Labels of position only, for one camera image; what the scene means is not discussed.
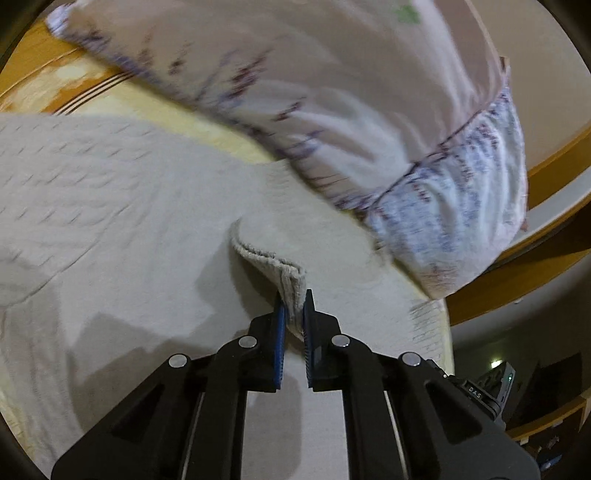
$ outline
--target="white blanket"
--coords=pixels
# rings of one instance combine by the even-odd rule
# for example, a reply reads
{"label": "white blanket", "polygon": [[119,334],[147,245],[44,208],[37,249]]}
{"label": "white blanket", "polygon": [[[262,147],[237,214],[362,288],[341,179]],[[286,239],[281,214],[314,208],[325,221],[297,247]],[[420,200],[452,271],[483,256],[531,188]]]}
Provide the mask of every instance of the white blanket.
{"label": "white blanket", "polygon": [[[230,247],[242,217],[271,212],[260,246],[278,254],[269,232],[323,227],[285,238],[317,308],[382,353],[452,367],[442,304],[380,262],[353,220],[316,209],[284,163],[242,164],[123,119],[9,115],[0,163],[1,361],[46,474],[169,355],[212,353],[271,309],[276,288]],[[271,205],[278,182],[289,188]],[[279,394],[249,396],[244,478],[346,477],[342,402],[306,388],[299,348]]]}

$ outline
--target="metal screw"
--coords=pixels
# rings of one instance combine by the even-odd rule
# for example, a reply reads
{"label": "metal screw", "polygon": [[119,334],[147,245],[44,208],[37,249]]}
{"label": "metal screw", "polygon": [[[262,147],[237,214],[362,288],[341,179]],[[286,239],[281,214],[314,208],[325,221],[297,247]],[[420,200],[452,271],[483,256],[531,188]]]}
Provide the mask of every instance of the metal screw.
{"label": "metal screw", "polygon": [[334,337],[332,337],[331,342],[334,346],[344,348],[346,346],[349,346],[349,344],[351,343],[351,339],[346,335],[335,335]]}
{"label": "metal screw", "polygon": [[168,359],[168,364],[173,368],[181,368],[187,365],[189,359],[182,353],[177,353]]}
{"label": "metal screw", "polygon": [[409,367],[417,367],[421,364],[421,357],[415,352],[406,352],[402,356],[402,361]]}
{"label": "metal screw", "polygon": [[242,348],[252,348],[256,346],[256,338],[246,335],[238,340],[238,345],[240,345]]}

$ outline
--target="wall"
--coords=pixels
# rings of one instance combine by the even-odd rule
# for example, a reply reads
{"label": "wall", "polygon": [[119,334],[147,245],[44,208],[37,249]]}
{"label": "wall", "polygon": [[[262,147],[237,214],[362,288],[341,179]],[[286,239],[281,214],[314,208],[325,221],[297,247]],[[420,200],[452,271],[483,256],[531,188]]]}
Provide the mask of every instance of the wall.
{"label": "wall", "polygon": [[544,367],[581,352],[583,389],[591,387],[589,260],[591,255],[579,262],[579,269],[584,267],[583,274],[564,295],[541,311],[533,311],[520,325],[480,343],[456,347],[456,375],[476,378],[490,368],[491,360],[507,360],[516,370],[514,391],[506,406],[508,414],[517,406],[538,362]]}

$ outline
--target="floral pillowcase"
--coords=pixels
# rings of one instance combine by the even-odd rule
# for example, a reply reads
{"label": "floral pillowcase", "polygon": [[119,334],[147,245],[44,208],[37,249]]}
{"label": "floral pillowcase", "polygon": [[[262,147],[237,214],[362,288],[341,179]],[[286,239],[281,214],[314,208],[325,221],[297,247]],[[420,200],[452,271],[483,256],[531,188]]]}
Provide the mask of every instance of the floral pillowcase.
{"label": "floral pillowcase", "polygon": [[[508,245],[522,216],[524,179],[519,168],[503,173],[522,160],[517,150],[487,151],[487,170],[471,186],[453,171],[462,166],[448,165],[453,159],[440,163],[452,169],[445,178],[427,167],[430,155],[487,110],[504,78],[472,7],[458,0],[445,12],[436,3],[78,0],[58,7],[47,25],[289,158],[335,206],[360,213],[439,298]],[[430,207],[416,208],[426,205],[418,196],[427,190]],[[486,205],[495,205],[493,216]],[[499,229],[508,218],[511,226]],[[481,234],[466,233],[482,225]],[[444,255],[441,235],[452,245]],[[440,281],[433,272],[443,270],[453,274]]]}

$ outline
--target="black gripper frame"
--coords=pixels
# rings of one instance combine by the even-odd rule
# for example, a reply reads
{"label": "black gripper frame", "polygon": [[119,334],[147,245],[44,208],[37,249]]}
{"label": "black gripper frame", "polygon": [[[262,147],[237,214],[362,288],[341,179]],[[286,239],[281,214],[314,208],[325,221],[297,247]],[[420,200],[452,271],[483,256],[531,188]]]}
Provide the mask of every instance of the black gripper frame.
{"label": "black gripper frame", "polygon": [[414,352],[378,355],[343,336],[310,290],[303,322],[309,386],[342,391],[350,480],[540,478],[535,460],[495,424],[492,397]]}
{"label": "black gripper frame", "polygon": [[243,336],[203,358],[173,355],[58,460],[51,480],[239,479],[246,395],[280,384],[284,314],[278,299],[251,322],[255,346]]}

